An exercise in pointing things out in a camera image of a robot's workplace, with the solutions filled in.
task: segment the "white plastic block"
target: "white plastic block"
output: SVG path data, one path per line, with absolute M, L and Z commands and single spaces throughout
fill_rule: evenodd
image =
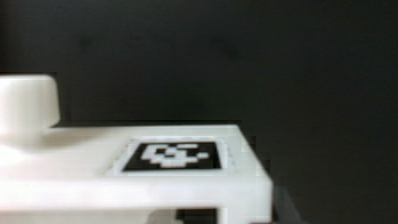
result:
M 235 125 L 57 121 L 54 79 L 0 77 L 2 223 L 182 224 L 176 210 L 208 208 L 219 224 L 272 221 L 272 180 Z

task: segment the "rounded top edge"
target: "rounded top edge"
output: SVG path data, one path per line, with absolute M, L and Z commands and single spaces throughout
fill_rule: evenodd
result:
M 0 75 L 0 80 L 54 80 L 52 75 L 38 75 L 38 74 L 4 74 Z

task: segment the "white platform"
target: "white platform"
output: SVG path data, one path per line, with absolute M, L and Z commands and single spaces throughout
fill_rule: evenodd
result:
M 2 223 L 144 224 L 189 208 L 217 208 L 219 224 L 271 222 L 272 181 L 235 125 L 43 128 L 34 138 L 0 145 Z M 221 169 L 118 172 L 132 144 L 201 138 L 224 144 Z

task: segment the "white post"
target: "white post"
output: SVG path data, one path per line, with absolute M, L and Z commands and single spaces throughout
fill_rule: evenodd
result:
M 0 141 L 40 143 L 43 130 L 59 122 L 56 80 L 47 75 L 0 76 Z

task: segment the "dark wall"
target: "dark wall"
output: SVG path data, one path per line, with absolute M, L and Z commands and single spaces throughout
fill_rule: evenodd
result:
M 65 125 L 239 123 L 310 223 L 391 223 L 395 1 L 0 4 L 0 71 L 56 74 Z

